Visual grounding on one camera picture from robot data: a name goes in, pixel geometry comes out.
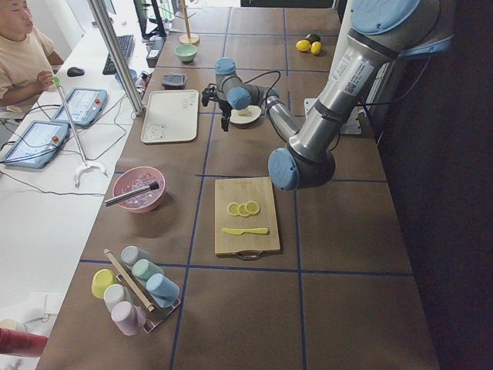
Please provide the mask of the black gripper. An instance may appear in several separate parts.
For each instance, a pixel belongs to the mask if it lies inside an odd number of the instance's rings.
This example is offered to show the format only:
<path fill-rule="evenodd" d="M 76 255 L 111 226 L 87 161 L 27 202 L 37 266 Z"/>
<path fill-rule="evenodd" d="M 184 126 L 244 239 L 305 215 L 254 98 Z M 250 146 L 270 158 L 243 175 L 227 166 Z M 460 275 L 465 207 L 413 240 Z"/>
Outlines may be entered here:
<path fill-rule="evenodd" d="M 232 106 L 227 101 L 220 101 L 220 109 L 222 111 L 221 128 L 223 132 L 226 132 L 230 126 Z"/>

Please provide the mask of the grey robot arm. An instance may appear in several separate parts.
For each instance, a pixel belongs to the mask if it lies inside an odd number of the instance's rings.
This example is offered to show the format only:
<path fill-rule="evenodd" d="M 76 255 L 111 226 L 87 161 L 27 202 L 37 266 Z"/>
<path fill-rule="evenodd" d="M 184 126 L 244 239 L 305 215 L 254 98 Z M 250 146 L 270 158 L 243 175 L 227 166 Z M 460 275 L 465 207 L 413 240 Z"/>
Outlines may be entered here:
<path fill-rule="evenodd" d="M 223 130 L 229 128 L 232 110 L 262 106 L 286 142 L 285 147 L 270 154 L 268 172 L 272 183 L 281 190 L 318 187 L 334 175 L 335 161 L 328 149 L 331 141 L 382 65 L 448 50 L 454 14 L 453 1 L 352 2 L 345 15 L 350 23 L 347 48 L 304 123 L 288 110 L 274 88 L 244 82 L 230 58 L 216 61 L 216 81 L 203 90 L 202 104 L 219 103 Z"/>

